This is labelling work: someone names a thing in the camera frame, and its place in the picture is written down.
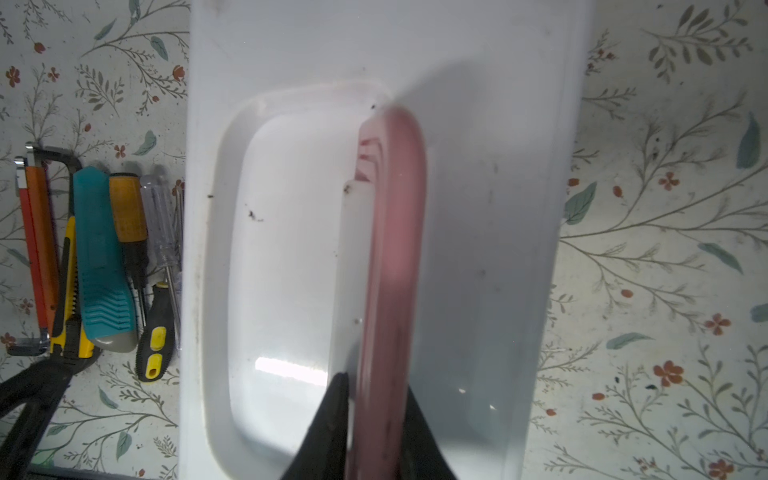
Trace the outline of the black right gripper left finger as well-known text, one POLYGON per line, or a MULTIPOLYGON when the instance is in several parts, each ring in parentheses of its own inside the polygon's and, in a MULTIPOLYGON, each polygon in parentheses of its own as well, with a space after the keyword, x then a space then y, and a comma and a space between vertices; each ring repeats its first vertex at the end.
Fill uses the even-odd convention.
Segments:
POLYGON ((349 375, 335 374, 283 480, 345 478, 349 391, 349 375))

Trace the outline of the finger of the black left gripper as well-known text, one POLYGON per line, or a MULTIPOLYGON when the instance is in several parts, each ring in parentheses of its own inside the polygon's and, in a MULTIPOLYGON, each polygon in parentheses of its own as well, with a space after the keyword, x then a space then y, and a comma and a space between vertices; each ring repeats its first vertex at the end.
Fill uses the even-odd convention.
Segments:
POLYGON ((1 478, 23 479, 72 378, 93 365, 88 359, 51 357, 30 365, 1 384, 1 416, 23 409, 1 442, 1 478))

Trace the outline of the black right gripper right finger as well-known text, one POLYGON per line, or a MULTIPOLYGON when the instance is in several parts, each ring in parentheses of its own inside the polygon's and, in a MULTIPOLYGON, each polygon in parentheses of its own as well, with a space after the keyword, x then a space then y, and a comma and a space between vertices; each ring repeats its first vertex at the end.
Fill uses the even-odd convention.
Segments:
POLYGON ((403 480, 456 480, 411 388, 408 388, 400 451, 403 480))

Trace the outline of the clear handle screwdriver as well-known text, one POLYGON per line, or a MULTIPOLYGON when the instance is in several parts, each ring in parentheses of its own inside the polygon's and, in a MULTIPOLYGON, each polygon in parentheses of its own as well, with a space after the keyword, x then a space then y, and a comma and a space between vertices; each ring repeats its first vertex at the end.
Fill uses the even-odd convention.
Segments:
POLYGON ((147 174, 140 177, 140 193, 147 223, 149 244, 156 265, 164 272, 169 287, 176 348, 180 350, 181 315, 179 289, 176 280, 180 260, 176 248, 176 234, 170 209, 170 190, 167 182, 161 176, 147 174))

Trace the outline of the pink tool box handle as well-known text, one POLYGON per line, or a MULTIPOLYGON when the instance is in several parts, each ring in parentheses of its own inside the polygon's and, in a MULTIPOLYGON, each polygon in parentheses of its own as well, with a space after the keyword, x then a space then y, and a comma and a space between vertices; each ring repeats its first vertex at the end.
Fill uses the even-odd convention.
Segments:
POLYGON ((427 190, 426 148, 400 106, 361 126, 355 177, 374 188, 349 479, 398 475, 427 190))

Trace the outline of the white blue tool box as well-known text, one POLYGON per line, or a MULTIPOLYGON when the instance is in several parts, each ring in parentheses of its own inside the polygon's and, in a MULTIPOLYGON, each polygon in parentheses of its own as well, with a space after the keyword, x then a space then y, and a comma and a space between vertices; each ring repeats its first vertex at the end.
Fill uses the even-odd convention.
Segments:
POLYGON ((179 475, 518 479, 591 1, 196 1, 179 475))

